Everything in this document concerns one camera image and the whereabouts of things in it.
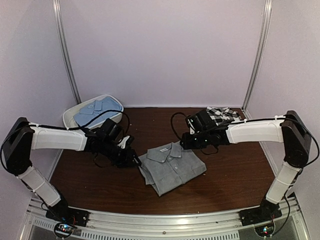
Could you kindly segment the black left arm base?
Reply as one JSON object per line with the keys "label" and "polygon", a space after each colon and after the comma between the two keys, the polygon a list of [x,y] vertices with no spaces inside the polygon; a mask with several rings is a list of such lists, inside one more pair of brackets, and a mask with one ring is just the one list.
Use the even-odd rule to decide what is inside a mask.
{"label": "black left arm base", "polygon": [[69,207],[65,204],[55,206],[47,205],[45,216],[48,219],[59,221],[72,226],[86,227],[89,219],[89,212],[86,210]]}

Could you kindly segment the black white plaid shirt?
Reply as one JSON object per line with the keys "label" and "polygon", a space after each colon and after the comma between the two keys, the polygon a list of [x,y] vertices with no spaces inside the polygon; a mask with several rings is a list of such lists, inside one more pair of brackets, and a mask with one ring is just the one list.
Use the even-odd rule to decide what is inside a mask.
{"label": "black white plaid shirt", "polygon": [[242,118],[240,114],[232,110],[229,107],[210,107],[206,108],[206,112],[210,118],[216,123],[222,123],[223,121],[240,121]]}

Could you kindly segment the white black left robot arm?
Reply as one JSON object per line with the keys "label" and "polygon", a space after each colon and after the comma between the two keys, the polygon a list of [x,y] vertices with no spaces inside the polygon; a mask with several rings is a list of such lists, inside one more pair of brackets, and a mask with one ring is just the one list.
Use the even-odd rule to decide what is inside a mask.
{"label": "white black left robot arm", "polygon": [[89,152],[105,156],[118,168],[140,166],[136,151],[131,147],[134,137],[118,135],[123,128],[111,119],[100,127],[59,127],[32,123],[20,117],[13,124],[0,147],[0,160],[4,169],[22,181],[38,196],[61,222],[72,218],[72,211],[64,196],[39,170],[42,153],[54,150]]}

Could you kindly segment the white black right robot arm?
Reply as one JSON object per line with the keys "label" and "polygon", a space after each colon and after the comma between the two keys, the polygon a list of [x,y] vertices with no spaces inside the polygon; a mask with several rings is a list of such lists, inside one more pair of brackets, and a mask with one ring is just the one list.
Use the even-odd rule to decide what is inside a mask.
{"label": "white black right robot arm", "polygon": [[295,184],[310,160],[311,145],[319,148],[317,140],[294,110],[284,115],[259,119],[224,119],[214,122],[202,110],[186,119],[189,131],[180,137],[185,150],[203,150],[207,146],[217,149],[240,143],[260,143],[275,179],[256,210],[259,220],[268,220],[279,207],[280,201]]}

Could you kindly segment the grey long sleeve shirt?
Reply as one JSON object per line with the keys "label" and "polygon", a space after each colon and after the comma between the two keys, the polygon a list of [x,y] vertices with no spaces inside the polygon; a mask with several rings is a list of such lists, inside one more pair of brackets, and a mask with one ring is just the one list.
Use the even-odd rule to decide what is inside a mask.
{"label": "grey long sleeve shirt", "polygon": [[146,185],[151,185],[158,196],[184,185],[202,175],[206,164],[192,150],[185,150],[179,142],[148,149],[139,156],[139,170]]}

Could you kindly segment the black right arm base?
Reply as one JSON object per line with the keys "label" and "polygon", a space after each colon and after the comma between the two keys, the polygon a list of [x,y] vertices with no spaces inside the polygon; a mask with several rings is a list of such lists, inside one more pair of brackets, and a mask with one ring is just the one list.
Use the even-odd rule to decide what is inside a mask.
{"label": "black right arm base", "polygon": [[268,222],[281,216],[282,212],[279,204],[274,203],[261,203],[258,207],[244,209],[239,212],[239,218],[242,226]]}

